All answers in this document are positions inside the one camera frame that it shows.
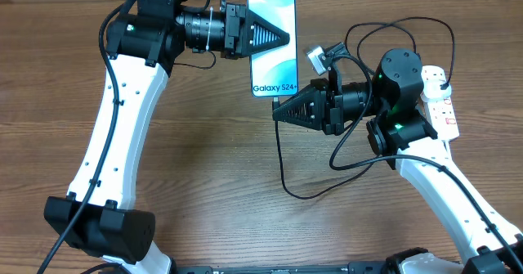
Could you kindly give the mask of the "blue Samsung Galaxy smartphone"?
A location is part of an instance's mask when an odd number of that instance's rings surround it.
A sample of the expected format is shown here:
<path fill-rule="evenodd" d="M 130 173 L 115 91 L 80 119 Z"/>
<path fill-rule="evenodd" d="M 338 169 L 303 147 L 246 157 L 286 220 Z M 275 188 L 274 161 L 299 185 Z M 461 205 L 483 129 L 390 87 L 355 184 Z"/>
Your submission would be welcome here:
<path fill-rule="evenodd" d="M 289 35 L 287 44 L 250 57 L 255 97 L 292 96 L 298 90 L 296 0 L 247 0 L 248 9 Z"/>

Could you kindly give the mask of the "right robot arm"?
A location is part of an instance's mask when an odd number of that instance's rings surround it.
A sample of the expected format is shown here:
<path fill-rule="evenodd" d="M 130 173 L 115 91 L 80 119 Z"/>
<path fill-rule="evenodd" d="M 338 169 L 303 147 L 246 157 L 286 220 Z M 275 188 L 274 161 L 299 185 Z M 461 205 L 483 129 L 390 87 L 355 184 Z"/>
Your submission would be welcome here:
<path fill-rule="evenodd" d="M 289 123 L 346 140 L 365 121 L 375 161 L 386 162 L 415 187 L 452 238 L 463 273 L 519 273 L 522 233 L 468 181 L 450 154 L 456 137 L 449 77 L 430 77 L 407 49 L 384 54 L 363 83 L 342 84 L 343 46 L 317 47 L 309 58 L 318 76 L 287 101 L 274 101 L 276 123 Z"/>

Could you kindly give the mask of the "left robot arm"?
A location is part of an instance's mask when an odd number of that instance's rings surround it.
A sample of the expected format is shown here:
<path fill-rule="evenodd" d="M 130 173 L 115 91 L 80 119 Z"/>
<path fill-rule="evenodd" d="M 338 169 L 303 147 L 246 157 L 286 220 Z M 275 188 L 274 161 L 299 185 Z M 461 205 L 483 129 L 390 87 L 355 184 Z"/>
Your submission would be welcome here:
<path fill-rule="evenodd" d="M 137 210 L 136 179 L 154 108 L 185 49 L 250 62 L 255 97 L 297 86 L 296 0 L 126 0 L 101 24 L 105 89 L 92 136 L 65 197 L 49 197 L 44 218 L 59 244 L 102 258 L 117 273 L 174 273 L 154 243 L 155 216 Z"/>

